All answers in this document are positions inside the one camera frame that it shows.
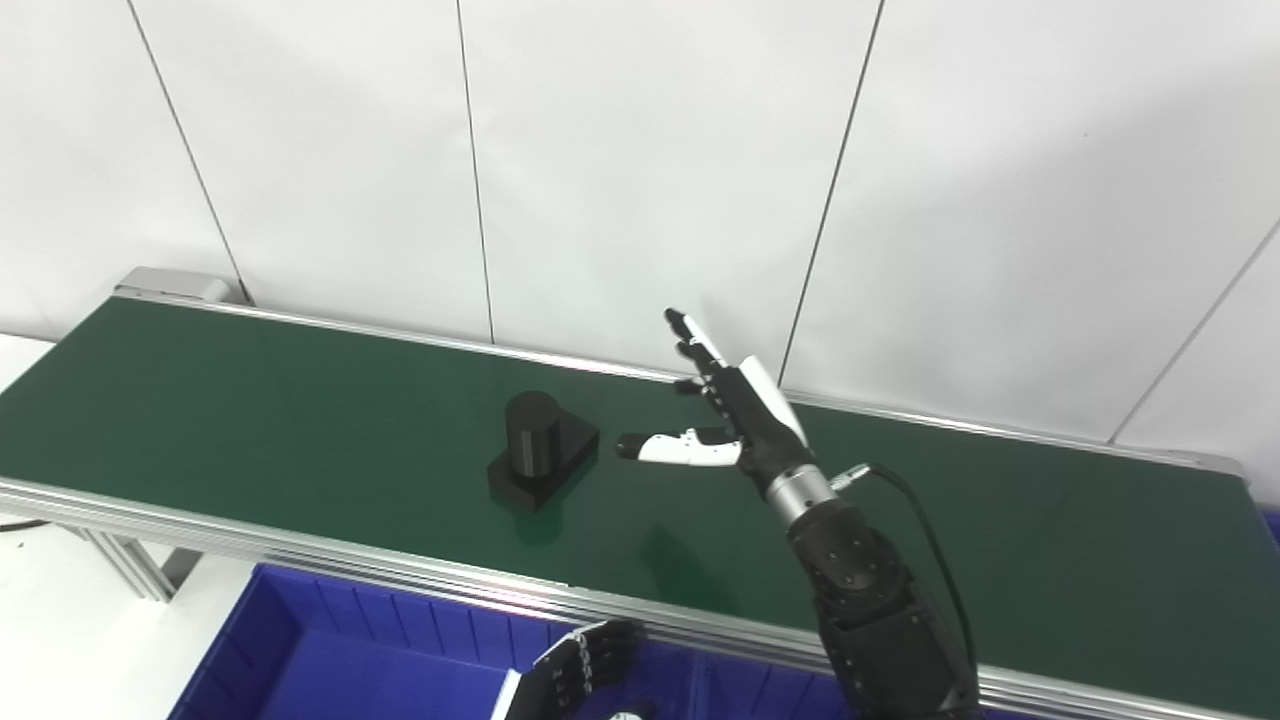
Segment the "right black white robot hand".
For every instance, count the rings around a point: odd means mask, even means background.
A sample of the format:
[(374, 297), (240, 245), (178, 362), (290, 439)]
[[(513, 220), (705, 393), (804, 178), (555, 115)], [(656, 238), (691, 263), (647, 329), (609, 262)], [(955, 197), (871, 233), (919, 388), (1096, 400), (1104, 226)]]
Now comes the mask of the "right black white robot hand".
[(790, 401), (759, 357), (730, 364), (696, 320), (664, 310), (677, 352), (696, 374), (672, 383), (680, 396), (700, 397), (724, 424), (625, 433), (614, 454), (625, 460), (690, 468), (737, 468), (764, 495), (777, 477), (813, 465), (815, 456)]

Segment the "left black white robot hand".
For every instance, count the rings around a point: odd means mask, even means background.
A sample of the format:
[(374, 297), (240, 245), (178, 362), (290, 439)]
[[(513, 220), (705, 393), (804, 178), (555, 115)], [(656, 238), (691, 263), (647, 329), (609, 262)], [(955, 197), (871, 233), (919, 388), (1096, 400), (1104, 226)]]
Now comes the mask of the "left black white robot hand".
[(576, 626), (538, 656), (529, 670), (506, 671), (492, 719), (572, 719), (598, 691), (623, 684), (645, 626), (611, 619)]

